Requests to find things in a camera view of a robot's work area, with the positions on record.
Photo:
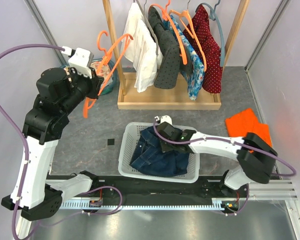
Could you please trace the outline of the orange hanger of denim skirt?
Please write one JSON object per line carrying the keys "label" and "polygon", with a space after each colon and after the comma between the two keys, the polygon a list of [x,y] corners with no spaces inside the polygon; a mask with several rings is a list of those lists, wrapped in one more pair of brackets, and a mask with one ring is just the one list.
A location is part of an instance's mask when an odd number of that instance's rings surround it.
{"label": "orange hanger of denim skirt", "polygon": [[[126,52],[130,42],[134,39],[133,36],[129,33],[125,33],[124,35],[122,35],[119,39],[117,39],[113,44],[112,46],[109,48],[109,50],[106,50],[105,48],[102,48],[100,46],[100,39],[102,37],[102,35],[106,35],[108,36],[109,33],[106,31],[106,30],[103,30],[101,31],[98,36],[97,36],[97,48],[100,50],[100,51],[104,51],[104,56],[102,57],[102,60],[100,62],[100,64],[98,65],[97,69],[96,69],[96,74],[98,76],[100,76],[100,73],[102,71],[102,68],[104,65],[107,65],[109,63],[109,61],[111,60],[112,58],[112,55],[114,53],[114,50],[115,48],[118,46],[118,44],[122,41],[122,40],[125,40],[124,42],[124,49],[123,49],[123,52],[120,54],[118,60],[116,61],[116,63],[114,64],[112,70],[109,72],[109,74],[107,75],[107,77],[105,78],[105,83],[102,83],[101,84],[101,87],[100,89],[98,90],[97,92],[97,96],[99,97],[101,95],[101,93],[103,92],[104,88],[106,87],[106,84],[108,83],[110,77],[112,76],[112,74],[114,73],[116,67],[119,65],[119,62],[120,60],[122,59],[122,57],[124,56],[124,53]],[[83,110],[82,110],[82,114],[83,114],[83,117],[85,119],[88,118],[88,112],[89,112],[89,109],[91,109],[95,102],[97,101],[97,99],[92,99],[92,98],[89,98],[89,97],[86,97],[85,100],[84,100],[84,104],[83,104]]]}

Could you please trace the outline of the dark blue denim skirt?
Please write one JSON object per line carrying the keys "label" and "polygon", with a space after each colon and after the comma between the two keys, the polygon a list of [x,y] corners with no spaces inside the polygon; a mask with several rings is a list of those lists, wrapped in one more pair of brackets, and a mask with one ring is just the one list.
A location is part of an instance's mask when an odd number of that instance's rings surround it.
{"label": "dark blue denim skirt", "polygon": [[162,152],[152,126],[140,132],[129,165],[140,173],[156,177],[175,177],[188,173],[189,153]]}

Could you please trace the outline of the grey dotted skirt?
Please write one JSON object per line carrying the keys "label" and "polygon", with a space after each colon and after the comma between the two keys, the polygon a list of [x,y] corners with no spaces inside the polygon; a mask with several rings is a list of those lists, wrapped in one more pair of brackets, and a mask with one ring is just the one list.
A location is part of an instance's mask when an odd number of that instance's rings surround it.
{"label": "grey dotted skirt", "polygon": [[173,89],[176,86],[180,70],[180,46],[173,34],[165,29],[158,11],[153,6],[148,10],[148,20],[157,37],[163,56],[154,86],[158,89]]}

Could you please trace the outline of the white pleated skirt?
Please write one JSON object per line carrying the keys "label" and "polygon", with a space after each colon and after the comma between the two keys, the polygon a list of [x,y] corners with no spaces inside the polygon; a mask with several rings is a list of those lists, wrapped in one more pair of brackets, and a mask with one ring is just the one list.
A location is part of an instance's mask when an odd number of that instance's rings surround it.
{"label": "white pleated skirt", "polygon": [[154,84],[163,55],[136,2],[131,4],[123,33],[131,35],[133,40],[127,48],[123,44],[120,52],[124,53],[124,57],[132,63],[136,70],[134,87],[137,92],[142,93]]}

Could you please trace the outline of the orange hanger of grey skirt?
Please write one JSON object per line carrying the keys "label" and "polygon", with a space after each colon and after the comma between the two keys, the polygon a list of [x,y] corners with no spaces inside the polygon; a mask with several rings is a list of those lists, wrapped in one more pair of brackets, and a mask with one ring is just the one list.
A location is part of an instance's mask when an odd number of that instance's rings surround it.
{"label": "orange hanger of grey skirt", "polygon": [[174,22],[172,21],[170,15],[167,12],[168,6],[170,4],[171,4],[171,0],[168,0],[167,4],[165,5],[164,8],[161,5],[157,4],[157,3],[151,4],[150,7],[152,7],[152,6],[158,7],[161,10],[162,18],[164,20],[168,20],[170,22],[170,26],[172,27],[172,29],[173,29],[173,31],[175,33],[175,36],[177,38],[177,41],[179,43],[180,56],[182,57],[182,63],[183,63],[183,65],[186,65],[188,63],[188,60],[187,60],[187,55],[186,55],[186,51],[185,51],[183,42],[182,42],[181,37],[179,35],[179,32],[178,32],[178,30],[176,28],[176,25],[174,24]]}

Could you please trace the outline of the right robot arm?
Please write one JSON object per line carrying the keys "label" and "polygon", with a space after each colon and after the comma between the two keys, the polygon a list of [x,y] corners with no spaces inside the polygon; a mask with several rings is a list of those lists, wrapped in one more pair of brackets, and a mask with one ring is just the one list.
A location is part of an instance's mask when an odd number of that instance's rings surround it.
{"label": "right robot arm", "polygon": [[278,154],[255,133],[220,137],[191,129],[178,130],[166,121],[155,124],[153,129],[163,152],[209,154],[238,162],[236,168],[223,174],[220,183],[223,192],[236,191],[250,183],[268,184],[273,174]]}

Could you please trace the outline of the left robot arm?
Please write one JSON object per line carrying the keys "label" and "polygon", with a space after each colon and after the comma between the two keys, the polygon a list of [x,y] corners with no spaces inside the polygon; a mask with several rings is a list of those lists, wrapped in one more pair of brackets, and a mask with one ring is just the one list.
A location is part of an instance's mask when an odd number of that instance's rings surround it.
{"label": "left robot arm", "polygon": [[46,182],[50,164],[69,114],[86,98],[95,97],[103,82],[92,67],[91,76],[78,68],[50,68],[36,82],[38,95],[26,114],[22,134],[29,148],[29,161],[18,210],[28,221],[56,214],[62,203],[92,189],[97,176],[84,170],[61,183]]}

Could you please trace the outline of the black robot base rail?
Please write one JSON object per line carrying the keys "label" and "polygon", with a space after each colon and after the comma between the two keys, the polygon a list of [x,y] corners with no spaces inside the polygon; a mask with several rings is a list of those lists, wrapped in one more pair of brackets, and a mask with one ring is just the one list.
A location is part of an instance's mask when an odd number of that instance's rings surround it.
{"label": "black robot base rail", "polygon": [[219,182],[209,182],[206,177],[200,176],[194,183],[186,182],[168,182],[151,179],[131,178],[125,176],[96,176],[88,171],[80,172],[81,175],[92,180],[90,189],[79,189],[74,191],[71,188],[62,189],[63,200],[77,196],[92,196],[108,198],[107,193],[100,193],[103,189],[118,189],[123,197],[128,195],[185,195],[199,196],[200,198],[244,198],[247,196],[245,189],[247,185],[240,187],[238,190],[230,189],[223,184],[224,178]]}

